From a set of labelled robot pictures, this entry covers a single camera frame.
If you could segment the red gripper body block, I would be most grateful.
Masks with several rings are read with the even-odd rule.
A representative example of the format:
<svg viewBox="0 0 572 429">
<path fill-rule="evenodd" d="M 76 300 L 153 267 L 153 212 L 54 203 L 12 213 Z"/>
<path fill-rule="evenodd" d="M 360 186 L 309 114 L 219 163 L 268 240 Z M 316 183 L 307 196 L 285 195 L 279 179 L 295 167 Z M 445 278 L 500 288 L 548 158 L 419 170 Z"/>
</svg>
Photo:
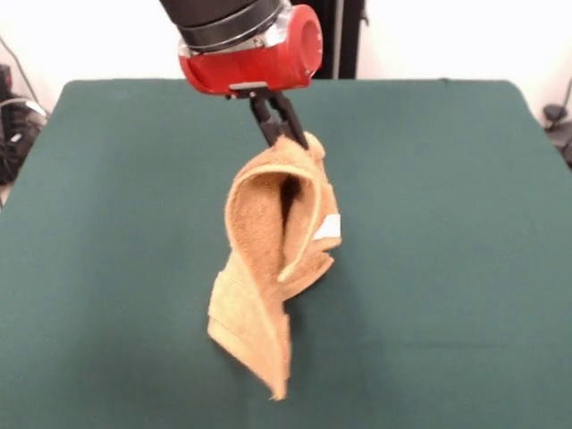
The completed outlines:
<svg viewBox="0 0 572 429">
<path fill-rule="evenodd" d="M 198 92 L 234 97 L 241 90 L 304 88 L 322 65 L 323 33 L 315 11 L 286 4 L 268 29 L 222 51 L 179 46 L 181 70 Z"/>
</svg>

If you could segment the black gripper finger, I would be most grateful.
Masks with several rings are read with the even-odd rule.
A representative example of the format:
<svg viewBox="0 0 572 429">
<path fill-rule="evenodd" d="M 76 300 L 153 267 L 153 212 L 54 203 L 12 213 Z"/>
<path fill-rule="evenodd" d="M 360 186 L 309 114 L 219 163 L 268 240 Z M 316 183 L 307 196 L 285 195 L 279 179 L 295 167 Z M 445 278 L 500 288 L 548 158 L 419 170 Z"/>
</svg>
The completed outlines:
<svg viewBox="0 0 572 429">
<path fill-rule="evenodd" d="M 304 149 L 309 149 L 306 135 L 291 101 L 282 92 L 273 92 L 269 102 L 279 116 L 273 126 L 274 134 L 277 137 L 288 137 Z"/>
<path fill-rule="evenodd" d="M 269 147 L 273 146 L 278 135 L 276 121 L 271 113 L 272 102 L 269 96 L 261 94 L 249 95 L 249 106 L 254 115 L 258 128 L 265 137 Z"/>
</svg>

